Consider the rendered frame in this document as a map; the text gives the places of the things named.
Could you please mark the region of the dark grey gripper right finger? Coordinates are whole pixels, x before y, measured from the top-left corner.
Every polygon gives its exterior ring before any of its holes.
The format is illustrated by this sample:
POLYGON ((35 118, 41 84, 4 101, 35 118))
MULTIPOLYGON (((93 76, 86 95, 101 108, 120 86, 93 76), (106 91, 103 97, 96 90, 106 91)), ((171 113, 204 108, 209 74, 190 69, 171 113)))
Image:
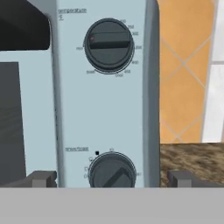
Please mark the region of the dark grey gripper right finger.
POLYGON ((224 185, 197 178, 190 171, 168 171, 169 187, 224 187, 224 185))

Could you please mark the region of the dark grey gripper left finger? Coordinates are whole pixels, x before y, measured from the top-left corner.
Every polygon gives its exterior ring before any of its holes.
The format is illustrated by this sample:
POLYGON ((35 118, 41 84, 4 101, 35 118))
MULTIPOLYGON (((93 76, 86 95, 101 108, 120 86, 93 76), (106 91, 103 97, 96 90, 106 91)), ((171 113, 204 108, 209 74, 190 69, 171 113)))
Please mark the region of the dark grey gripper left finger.
POLYGON ((3 187, 56 187, 56 171, 34 171, 26 178, 3 185, 3 187))

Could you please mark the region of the toaster oven door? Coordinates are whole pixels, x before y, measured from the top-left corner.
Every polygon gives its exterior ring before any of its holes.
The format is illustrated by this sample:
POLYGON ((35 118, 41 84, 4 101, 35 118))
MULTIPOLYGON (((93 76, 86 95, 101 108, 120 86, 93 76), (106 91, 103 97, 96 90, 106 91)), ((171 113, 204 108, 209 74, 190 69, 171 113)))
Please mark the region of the toaster oven door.
POLYGON ((0 52, 0 187, 57 171, 52 55, 0 52))

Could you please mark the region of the dark grey timer knob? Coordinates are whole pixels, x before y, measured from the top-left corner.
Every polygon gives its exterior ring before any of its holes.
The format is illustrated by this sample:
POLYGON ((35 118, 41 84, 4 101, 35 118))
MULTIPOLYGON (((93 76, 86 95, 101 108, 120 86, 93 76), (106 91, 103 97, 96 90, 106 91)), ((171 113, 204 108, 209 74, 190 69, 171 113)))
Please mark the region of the dark grey timer knob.
POLYGON ((133 162, 119 152, 105 152, 90 164, 87 173, 91 187, 131 188, 137 180, 133 162))

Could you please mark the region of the pale blue toaster oven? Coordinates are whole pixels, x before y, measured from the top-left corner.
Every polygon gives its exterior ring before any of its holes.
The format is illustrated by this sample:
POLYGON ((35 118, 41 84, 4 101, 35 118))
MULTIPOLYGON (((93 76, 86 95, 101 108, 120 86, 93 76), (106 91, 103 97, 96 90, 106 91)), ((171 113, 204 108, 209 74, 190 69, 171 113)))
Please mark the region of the pale blue toaster oven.
POLYGON ((91 187, 88 168, 105 152, 127 156, 134 187, 157 187, 159 165, 159 8, 157 0, 30 0, 52 27, 61 187, 91 187), (84 38, 103 18, 123 22, 134 39, 131 62, 101 73, 84 38))

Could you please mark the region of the dark grey temperature knob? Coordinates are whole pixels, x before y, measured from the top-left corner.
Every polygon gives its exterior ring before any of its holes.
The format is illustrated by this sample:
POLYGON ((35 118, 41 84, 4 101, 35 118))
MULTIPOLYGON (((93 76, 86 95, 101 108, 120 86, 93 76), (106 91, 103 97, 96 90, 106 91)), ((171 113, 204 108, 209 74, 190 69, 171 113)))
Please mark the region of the dark grey temperature knob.
POLYGON ((84 38, 87 60, 104 74, 122 71, 133 58, 134 46, 129 28, 114 18, 96 21, 88 28, 84 38))

